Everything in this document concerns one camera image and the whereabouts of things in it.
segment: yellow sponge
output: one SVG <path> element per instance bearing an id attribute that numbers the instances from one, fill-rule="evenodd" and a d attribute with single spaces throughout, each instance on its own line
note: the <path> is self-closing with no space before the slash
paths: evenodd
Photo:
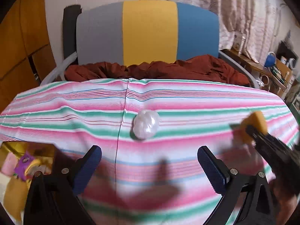
<path id="1" fill-rule="evenodd" d="M 251 144 L 253 141 L 253 139 L 246 133 L 247 125 L 252 125 L 264 135 L 268 133 L 268 126 L 263 113 L 261 111 L 253 112 L 241 123 L 241 138 L 245 144 Z"/>

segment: pink object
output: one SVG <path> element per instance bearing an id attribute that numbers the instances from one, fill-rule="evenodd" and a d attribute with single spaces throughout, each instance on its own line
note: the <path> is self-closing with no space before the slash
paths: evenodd
<path id="1" fill-rule="evenodd" d="M 3 166 L 1 168 L 1 172 L 7 176 L 12 176 L 14 175 L 15 171 L 15 167 L 18 163 L 18 158 L 13 154 L 13 153 L 8 153 Z"/>

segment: wooden desk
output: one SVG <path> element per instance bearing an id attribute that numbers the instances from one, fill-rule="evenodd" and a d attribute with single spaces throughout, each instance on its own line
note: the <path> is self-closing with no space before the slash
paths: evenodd
<path id="1" fill-rule="evenodd" d="M 223 52 L 226 55 L 230 56 L 233 60 L 240 63 L 242 67 L 246 66 L 246 70 L 248 70 L 250 72 L 251 72 L 251 70 L 254 70 L 254 71 L 259 72 L 263 75 L 266 75 L 270 78 L 273 77 L 272 73 L 267 68 L 265 68 L 263 65 L 252 61 L 251 59 L 247 58 L 246 56 L 244 56 L 242 54 L 239 54 L 236 50 L 225 49 L 225 50 L 223 50 Z"/>

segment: blue gripper pad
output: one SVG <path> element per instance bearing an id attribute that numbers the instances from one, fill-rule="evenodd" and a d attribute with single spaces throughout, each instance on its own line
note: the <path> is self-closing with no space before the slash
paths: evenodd
<path id="1" fill-rule="evenodd" d="M 93 145 L 83 158 L 75 162 L 68 176 L 74 195 L 84 191 L 101 158 L 101 148 Z"/>
<path id="2" fill-rule="evenodd" d="M 205 172 L 211 186 L 217 194 L 224 195 L 226 192 L 226 184 L 229 182 L 229 169 L 220 160 L 217 159 L 207 146 L 198 149 L 198 162 Z"/>

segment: red blanket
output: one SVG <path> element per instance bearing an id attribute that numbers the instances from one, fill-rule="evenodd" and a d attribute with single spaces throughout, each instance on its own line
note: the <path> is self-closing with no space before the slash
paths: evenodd
<path id="1" fill-rule="evenodd" d="M 197 56 L 187 61 L 177 60 L 172 64 L 162 61 L 140 65 L 121 66 L 101 62 L 87 65 L 71 65 L 65 71 L 69 81 L 82 82 L 93 79 L 177 79 L 205 80 L 239 86 L 250 86 L 248 78 L 222 59 L 210 55 Z"/>

